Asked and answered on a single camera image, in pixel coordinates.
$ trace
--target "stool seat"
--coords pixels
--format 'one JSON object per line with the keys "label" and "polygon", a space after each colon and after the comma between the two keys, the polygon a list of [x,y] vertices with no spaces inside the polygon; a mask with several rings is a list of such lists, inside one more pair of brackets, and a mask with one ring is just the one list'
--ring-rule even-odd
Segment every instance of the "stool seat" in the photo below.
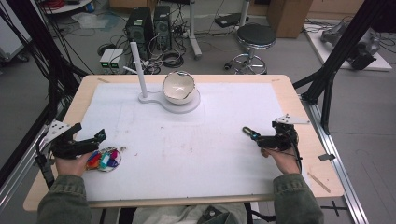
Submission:
{"label": "stool seat", "polygon": [[276,41],[274,31],[268,26],[251,23],[239,27],[236,36],[239,43],[248,49],[248,53],[237,55],[224,65],[224,69],[233,67],[237,74],[267,74],[265,62],[254,55],[254,50],[272,47]]}
{"label": "stool seat", "polygon": [[271,47],[276,41],[274,31],[267,26],[259,24],[247,24],[237,31],[239,42],[247,46],[254,46],[255,49],[266,49]]}

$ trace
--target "gray floor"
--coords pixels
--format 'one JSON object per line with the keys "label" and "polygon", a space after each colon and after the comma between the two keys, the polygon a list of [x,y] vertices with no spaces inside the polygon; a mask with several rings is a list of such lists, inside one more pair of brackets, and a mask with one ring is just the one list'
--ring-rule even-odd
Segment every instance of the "gray floor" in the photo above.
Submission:
{"label": "gray floor", "polygon": [[[100,56],[96,51],[108,43],[113,35],[121,35],[125,21],[106,15],[113,27],[104,30],[80,30],[76,24],[69,24],[70,15],[59,19],[62,27],[70,28],[72,34],[65,38],[95,74],[101,74]],[[200,17],[196,20],[196,30],[210,27],[213,17]],[[251,21],[265,24],[265,18],[251,17]],[[212,32],[226,32],[216,24]],[[232,74],[223,65],[243,50],[235,40],[234,34],[198,38],[203,52],[200,61],[193,59],[189,41],[185,41],[187,52],[185,62],[178,70],[191,74]],[[381,49],[380,55],[394,65],[394,53]],[[265,50],[258,50],[268,65],[268,74],[287,75],[292,82],[316,72],[321,63],[305,34],[296,39],[279,38],[276,44]],[[85,69],[84,64],[72,55],[74,63]],[[162,68],[161,74],[174,69]],[[48,82],[42,77],[33,61],[20,63],[14,60],[0,68],[0,164],[4,164],[13,149],[31,127],[34,120],[47,103]],[[396,219],[396,72],[351,71],[340,69],[334,81],[330,131],[340,153],[349,178],[361,201],[364,212],[371,223],[394,223]],[[306,91],[307,87],[297,90]],[[37,174],[32,168],[6,209],[0,214],[0,223],[30,223],[36,213],[23,211],[23,200]],[[345,207],[343,198],[320,199],[322,206]],[[272,215],[272,203],[260,203],[262,213]],[[100,210],[92,210],[92,223],[99,221]],[[348,211],[340,210],[339,216],[333,210],[324,210],[326,223],[352,223]],[[106,223],[114,223],[110,216]]]}

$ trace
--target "electronic device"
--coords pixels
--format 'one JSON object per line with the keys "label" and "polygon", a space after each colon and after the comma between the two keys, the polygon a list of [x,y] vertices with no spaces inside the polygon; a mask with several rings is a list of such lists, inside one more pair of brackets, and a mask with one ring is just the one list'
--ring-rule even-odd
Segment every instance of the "electronic device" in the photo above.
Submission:
{"label": "electronic device", "polygon": [[[335,46],[341,39],[344,31],[347,29],[349,22],[341,21],[338,25],[335,25],[330,30],[322,32],[320,41],[323,43],[329,42],[332,46]],[[370,63],[376,60],[374,54],[379,51],[379,37],[372,34],[372,30],[369,29],[363,35],[359,43],[349,53],[346,61],[357,70],[362,70],[367,67]]]}
{"label": "electronic device", "polygon": [[153,23],[155,35],[157,36],[157,49],[171,49],[171,8],[169,6],[156,6]]}
{"label": "electronic device", "polygon": [[126,34],[130,42],[136,42],[141,59],[151,58],[154,37],[151,13],[148,7],[134,7],[125,25]]}
{"label": "electronic device", "polygon": [[241,13],[233,13],[228,16],[215,18],[215,23],[219,25],[221,28],[225,28],[232,25],[237,25],[241,20]]}
{"label": "electronic device", "polygon": [[164,2],[171,2],[171,3],[182,4],[182,5],[190,4],[190,0],[164,0]]}
{"label": "electronic device", "polygon": [[292,148],[294,151],[294,155],[289,155],[296,158],[298,167],[301,172],[301,160],[303,158],[300,157],[300,152],[297,148],[298,134],[294,129],[294,125],[292,123],[284,123],[283,121],[276,119],[272,121],[272,126],[275,129],[276,134],[271,136],[260,135],[259,133],[249,129],[249,127],[243,127],[242,132],[246,133],[251,140],[255,141],[260,149],[264,148],[282,152],[289,148]]}
{"label": "electronic device", "polygon": [[[40,138],[43,140],[42,143],[46,146],[50,144],[49,155],[52,152],[52,155],[55,157],[66,160],[74,160],[80,155],[95,151],[98,149],[99,144],[107,138],[105,129],[102,129],[93,138],[75,141],[73,135],[81,130],[80,123],[70,126],[58,120],[54,120],[51,125],[47,126],[45,129],[48,130],[47,133],[44,133]],[[49,161],[50,158],[47,158],[39,150],[40,142],[41,141],[37,141],[35,143],[35,147],[38,148],[35,162],[40,168],[47,187],[50,188],[55,181],[51,169],[52,162]]]}
{"label": "electronic device", "polygon": [[65,5],[79,5],[79,0],[64,0]]}
{"label": "electronic device", "polygon": [[123,74],[125,65],[125,55],[122,49],[106,49],[102,58],[100,59],[100,64],[104,74]]}

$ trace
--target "person's right hand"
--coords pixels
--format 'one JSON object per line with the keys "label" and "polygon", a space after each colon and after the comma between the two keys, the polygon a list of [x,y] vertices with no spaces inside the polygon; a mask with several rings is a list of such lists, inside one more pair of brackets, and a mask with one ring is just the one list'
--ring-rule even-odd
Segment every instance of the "person's right hand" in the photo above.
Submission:
{"label": "person's right hand", "polygon": [[75,160],[65,160],[61,158],[55,158],[56,169],[58,175],[76,175],[82,176],[84,174],[87,159],[91,156],[91,152],[82,155]]}
{"label": "person's right hand", "polygon": [[298,168],[297,165],[297,160],[294,156],[294,150],[292,148],[280,152],[280,151],[276,151],[274,148],[263,147],[261,152],[265,158],[268,158],[268,156],[272,156],[276,162],[277,168],[284,175],[300,173],[300,169]]}

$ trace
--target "robotic arm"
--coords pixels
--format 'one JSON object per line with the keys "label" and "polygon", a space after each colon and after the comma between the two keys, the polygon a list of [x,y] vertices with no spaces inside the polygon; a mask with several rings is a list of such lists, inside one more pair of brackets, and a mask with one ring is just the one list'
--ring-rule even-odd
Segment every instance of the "robotic arm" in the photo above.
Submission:
{"label": "robotic arm", "polygon": [[[45,144],[52,142],[49,148],[49,153],[52,152],[55,157],[66,160],[74,160],[79,155],[95,151],[96,149],[98,149],[99,144],[106,139],[105,130],[102,129],[93,138],[82,141],[75,141],[73,139],[73,134],[77,133],[79,130],[81,130],[80,123],[77,123],[73,127],[70,127],[67,124],[55,120],[50,125],[49,131],[44,137],[43,142]],[[37,156],[35,157],[35,162],[40,168],[41,173],[46,180],[48,188],[50,188],[55,179],[52,173],[51,163],[40,151],[39,144],[40,141],[37,141],[35,146],[37,154]]]}
{"label": "robotic arm", "polygon": [[[348,22],[341,21],[332,29],[323,31],[320,40],[323,43],[329,42],[332,46],[335,46],[348,25]],[[376,60],[373,55],[379,50],[379,38],[371,35],[370,31],[368,30],[364,34],[346,59],[354,69],[362,70]]]}
{"label": "robotic arm", "polygon": [[[277,120],[272,122],[272,126],[276,131],[274,136],[263,136],[255,131],[244,127],[242,131],[250,136],[250,139],[255,141],[260,148],[274,148],[279,153],[286,153],[294,156],[299,166],[300,172],[302,171],[300,152],[297,148],[298,145],[298,134],[294,129],[294,125],[290,123],[282,123]],[[285,150],[292,148],[294,154],[284,152]]]}

